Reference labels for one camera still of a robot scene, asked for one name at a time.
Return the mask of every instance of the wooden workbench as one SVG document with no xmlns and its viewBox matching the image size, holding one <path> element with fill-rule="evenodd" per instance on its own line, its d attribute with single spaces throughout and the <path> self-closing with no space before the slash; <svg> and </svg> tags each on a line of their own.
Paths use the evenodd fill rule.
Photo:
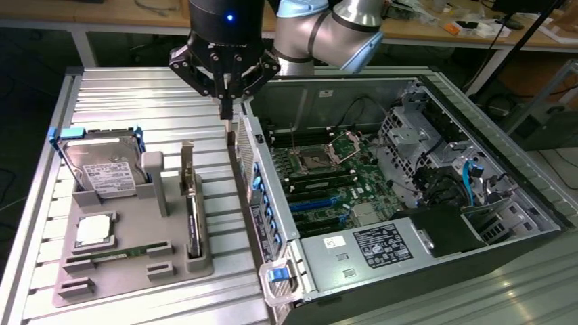
<svg viewBox="0 0 578 325">
<path fill-rule="evenodd" d="M 171 5 L 180 3 L 181 8 L 188 6 L 188 0 L 163 0 L 159 2 L 159 6 L 164 1 L 167 3 L 173 1 Z M 432 0 L 420 1 L 426 9 L 428 9 Z M 479 2 L 471 0 L 452 0 L 451 3 L 471 12 L 478 12 L 480 6 Z M 431 10 L 428 11 L 439 18 L 439 26 L 423 25 L 414 20 L 405 21 L 388 18 L 381 25 L 381 31 L 385 34 L 383 42 L 388 44 L 480 49 L 488 47 L 492 38 L 484 39 L 478 36 L 456 37 L 451 35 L 443 30 L 442 25 L 455 20 L 455 18 L 450 14 L 438 14 Z M 484 12 L 488 18 L 498 14 L 488 9 Z M 133 0 L 104 0 L 102 4 L 78 3 L 72 0 L 0 0 L 0 26 L 66 30 L 72 34 L 84 66 L 97 65 L 86 37 L 88 32 L 187 35 L 189 27 L 188 12 L 181 9 L 165 13 L 165 16 L 160 16 L 155 12 L 139 8 Z M 512 30 L 507 38 L 499 38 L 495 42 L 494 49 L 498 51 L 472 83 L 468 93 L 475 92 L 482 86 L 532 23 L 526 18 L 515 17 L 515 19 L 523 23 L 526 28 Z M 265 5 L 261 30 L 267 37 L 272 37 L 275 24 L 275 12 Z M 523 50 L 576 53 L 578 45 L 559 44 L 538 31 Z"/>
<path fill-rule="evenodd" d="M 165 0 L 165 2 L 173 5 L 181 2 L 181 7 L 188 3 L 187 0 L 172 0 L 172 2 Z M 422 0 L 422 2 L 426 8 L 428 8 L 431 0 Z M 0 0 L 0 3 L 0 18 L 155 27 L 189 27 L 188 12 L 183 11 L 183 9 L 177 12 L 165 12 L 167 16 L 160 16 L 155 12 L 139 8 L 132 0 L 105 0 L 102 4 L 78 3 L 72 0 Z M 451 3 L 470 9 L 472 12 L 478 10 L 479 6 L 479 2 L 471 0 L 452 0 Z M 486 10 L 486 12 L 488 17 L 494 14 L 499 14 L 490 10 Z M 434 12 L 431 12 L 431 14 L 440 18 L 439 25 L 455 20 L 450 14 L 438 14 Z M 526 28 L 523 30 L 512 30 L 506 39 L 500 38 L 495 42 L 496 45 L 514 45 L 523 36 L 527 26 L 531 24 L 531 20 L 523 18 L 516 19 L 526 25 Z M 273 33 L 275 24 L 275 13 L 271 7 L 265 5 L 263 31 L 265 33 Z M 490 44 L 492 40 L 491 38 L 484 39 L 478 36 L 456 37 L 446 32 L 442 26 L 423 25 L 414 20 L 385 19 L 381 31 L 385 33 L 387 39 L 478 43 L 480 45 Z M 559 44 L 540 32 L 535 33 L 527 45 L 532 47 L 574 48 L 578 50 L 578 45 Z"/>
</svg>

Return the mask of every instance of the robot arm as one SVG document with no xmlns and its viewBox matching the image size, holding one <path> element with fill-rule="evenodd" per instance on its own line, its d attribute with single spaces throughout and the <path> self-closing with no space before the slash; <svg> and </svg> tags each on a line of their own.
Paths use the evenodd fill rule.
<svg viewBox="0 0 578 325">
<path fill-rule="evenodd" d="M 171 51 L 169 67 L 199 94 L 220 101 L 221 119 L 233 117 L 233 100 L 252 95 L 279 71 L 261 40 L 263 8 L 264 0 L 188 1 L 191 34 Z"/>
<path fill-rule="evenodd" d="M 383 38 L 383 6 L 384 0 L 344 0 L 331 11 L 327 0 L 280 0 L 277 60 L 261 40 L 264 0 L 188 0 L 191 34 L 171 52 L 171 69 L 220 101 L 220 118 L 231 120 L 233 100 L 263 87 L 279 61 L 284 74 L 312 74 L 313 58 L 357 73 Z"/>
</svg>

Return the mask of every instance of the motherboard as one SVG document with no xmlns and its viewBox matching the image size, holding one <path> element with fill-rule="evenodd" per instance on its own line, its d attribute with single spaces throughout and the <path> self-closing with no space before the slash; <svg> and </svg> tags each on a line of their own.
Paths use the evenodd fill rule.
<svg viewBox="0 0 578 325">
<path fill-rule="evenodd" d="M 387 221 L 403 209 L 359 132 L 276 135 L 271 147 L 301 238 Z"/>
</svg>

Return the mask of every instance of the power supply label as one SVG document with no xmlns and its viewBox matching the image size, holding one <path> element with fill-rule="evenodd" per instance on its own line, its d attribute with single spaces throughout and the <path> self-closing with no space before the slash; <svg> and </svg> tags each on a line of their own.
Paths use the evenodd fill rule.
<svg viewBox="0 0 578 325">
<path fill-rule="evenodd" d="M 128 162 L 84 165 L 82 168 L 96 193 L 114 193 L 135 189 Z"/>
<path fill-rule="evenodd" d="M 414 258 L 392 223 L 353 232 L 353 236 L 367 265 L 372 269 Z"/>
</svg>

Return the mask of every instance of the barcode label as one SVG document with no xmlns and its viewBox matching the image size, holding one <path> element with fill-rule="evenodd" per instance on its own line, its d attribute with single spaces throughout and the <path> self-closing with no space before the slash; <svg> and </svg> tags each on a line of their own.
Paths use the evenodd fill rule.
<svg viewBox="0 0 578 325">
<path fill-rule="evenodd" d="M 128 162 L 84 165 L 82 168 L 97 194 L 136 189 Z"/>
</svg>

